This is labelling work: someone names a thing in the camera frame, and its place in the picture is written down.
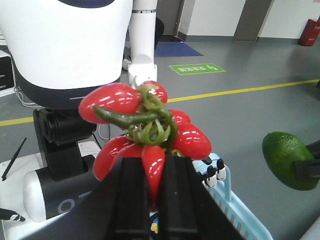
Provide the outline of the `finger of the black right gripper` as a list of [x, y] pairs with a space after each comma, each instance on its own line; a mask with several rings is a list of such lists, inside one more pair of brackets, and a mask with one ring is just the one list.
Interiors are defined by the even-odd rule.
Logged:
[[295, 176], [298, 179], [319, 179], [320, 178], [320, 141], [306, 146], [310, 151], [313, 160], [296, 161], [293, 163]]

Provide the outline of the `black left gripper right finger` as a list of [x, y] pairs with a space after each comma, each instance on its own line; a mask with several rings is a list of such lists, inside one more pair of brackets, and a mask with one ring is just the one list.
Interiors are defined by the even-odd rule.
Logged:
[[159, 193], [161, 240], [241, 240], [205, 189], [189, 157], [168, 155]]

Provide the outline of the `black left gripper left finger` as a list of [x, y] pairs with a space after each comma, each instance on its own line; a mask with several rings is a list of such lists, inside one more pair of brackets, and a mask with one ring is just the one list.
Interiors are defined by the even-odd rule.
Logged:
[[122, 157], [77, 207], [28, 240], [148, 240], [149, 197], [139, 157]]

